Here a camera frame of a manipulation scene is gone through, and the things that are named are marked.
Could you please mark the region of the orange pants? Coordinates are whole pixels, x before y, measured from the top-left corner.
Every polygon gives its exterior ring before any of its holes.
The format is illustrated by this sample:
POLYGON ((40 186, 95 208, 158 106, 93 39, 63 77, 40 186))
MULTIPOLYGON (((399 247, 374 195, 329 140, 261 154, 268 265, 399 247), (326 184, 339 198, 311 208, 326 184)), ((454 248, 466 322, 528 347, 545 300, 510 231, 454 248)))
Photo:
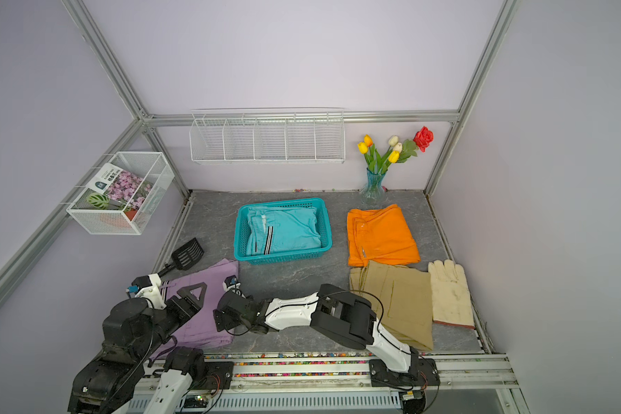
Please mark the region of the orange pants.
POLYGON ((347 236, 350 267, 365 267, 369 262, 394 266, 421 262, 417 243, 398 205, 351 210, 347 236))

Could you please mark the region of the purple pants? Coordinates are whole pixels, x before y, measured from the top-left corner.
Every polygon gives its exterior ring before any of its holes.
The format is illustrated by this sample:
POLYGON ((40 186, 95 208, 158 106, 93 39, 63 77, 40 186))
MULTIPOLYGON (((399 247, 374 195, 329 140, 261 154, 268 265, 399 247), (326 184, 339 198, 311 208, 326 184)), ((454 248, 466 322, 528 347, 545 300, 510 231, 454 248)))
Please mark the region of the purple pants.
POLYGON ((167 298, 172 298, 183 287, 198 283, 205 283, 207 287, 202 310, 172 334, 177 339, 178 347, 207 350, 227 346, 233 342, 233 336, 225 331, 217 331, 213 312, 225 293, 224 281, 238 276, 239 263, 223 259, 203 271, 167 283, 167 298))

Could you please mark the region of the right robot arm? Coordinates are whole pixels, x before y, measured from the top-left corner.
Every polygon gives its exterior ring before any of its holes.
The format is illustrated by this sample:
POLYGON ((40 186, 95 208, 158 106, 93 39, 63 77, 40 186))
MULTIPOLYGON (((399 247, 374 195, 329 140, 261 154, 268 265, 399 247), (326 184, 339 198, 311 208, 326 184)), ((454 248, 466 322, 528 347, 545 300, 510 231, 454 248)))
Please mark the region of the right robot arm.
POLYGON ((377 317, 362 291, 323 284, 302 298, 255 301, 235 292, 224 293, 213 316, 217 331, 229 334, 238 327, 267 334, 310 327, 345 348, 367 350, 384 362, 388 371, 415 376, 419 353, 394 337, 377 317))

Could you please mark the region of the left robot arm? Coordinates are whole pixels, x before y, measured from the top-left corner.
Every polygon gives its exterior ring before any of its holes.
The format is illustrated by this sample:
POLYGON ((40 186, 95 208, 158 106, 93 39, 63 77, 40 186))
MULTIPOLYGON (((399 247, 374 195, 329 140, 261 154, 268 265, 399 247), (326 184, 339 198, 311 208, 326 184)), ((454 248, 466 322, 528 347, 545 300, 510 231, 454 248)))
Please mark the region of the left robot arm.
POLYGON ((206 292, 205 283, 187 286, 162 309, 148 298, 115 305, 103 321, 101 351, 73 380, 68 411, 112 413, 127 404, 145 374, 145 362, 202 310, 206 292))

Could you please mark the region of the teal pants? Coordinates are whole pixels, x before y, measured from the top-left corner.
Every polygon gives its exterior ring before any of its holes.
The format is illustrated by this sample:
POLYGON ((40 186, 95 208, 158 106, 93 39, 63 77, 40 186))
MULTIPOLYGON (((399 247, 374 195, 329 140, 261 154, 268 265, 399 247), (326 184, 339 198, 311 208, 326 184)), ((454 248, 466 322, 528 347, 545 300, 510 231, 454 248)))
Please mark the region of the teal pants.
POLYGON ((315 207, 255 207, 247 213, 247 224, 246 256, 322 247, 315 207))

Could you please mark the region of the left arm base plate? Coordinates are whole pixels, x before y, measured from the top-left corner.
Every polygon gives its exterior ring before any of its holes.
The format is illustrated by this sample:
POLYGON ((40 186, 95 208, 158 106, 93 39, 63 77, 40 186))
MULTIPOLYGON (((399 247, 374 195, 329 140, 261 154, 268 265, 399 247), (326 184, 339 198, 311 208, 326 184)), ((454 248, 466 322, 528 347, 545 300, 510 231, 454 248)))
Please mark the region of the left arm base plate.
POLYGON ((183 389, 185 392, 225 390, 230 388, 233 371, 232 362, 174 362, 164 368, 158 388, 170 392, 173 389, 183 389))

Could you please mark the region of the khaki pants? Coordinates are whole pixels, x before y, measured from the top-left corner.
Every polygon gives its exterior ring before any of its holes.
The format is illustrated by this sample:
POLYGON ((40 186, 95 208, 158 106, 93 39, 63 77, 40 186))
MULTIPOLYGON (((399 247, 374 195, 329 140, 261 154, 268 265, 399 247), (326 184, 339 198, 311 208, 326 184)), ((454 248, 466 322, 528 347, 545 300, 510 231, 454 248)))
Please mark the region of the khaki pants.
POLYGON ((434 349, 431 276, 415 268, 374 262, 349 272, 349 285, 371 301, 381 324, 402 343, 434 349))

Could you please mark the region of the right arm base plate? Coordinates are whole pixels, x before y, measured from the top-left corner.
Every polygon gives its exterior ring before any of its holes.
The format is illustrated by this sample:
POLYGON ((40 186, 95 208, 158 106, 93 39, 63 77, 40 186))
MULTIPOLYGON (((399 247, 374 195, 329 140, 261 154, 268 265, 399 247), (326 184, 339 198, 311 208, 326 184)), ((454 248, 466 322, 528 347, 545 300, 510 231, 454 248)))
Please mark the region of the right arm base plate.
POLYGON ((368 363, 371 385, 407 390, 412 387, 439 386, 441 384, 436 362, 432 359, 416 358, 408 373, 393 372, 381 360, 368 363))

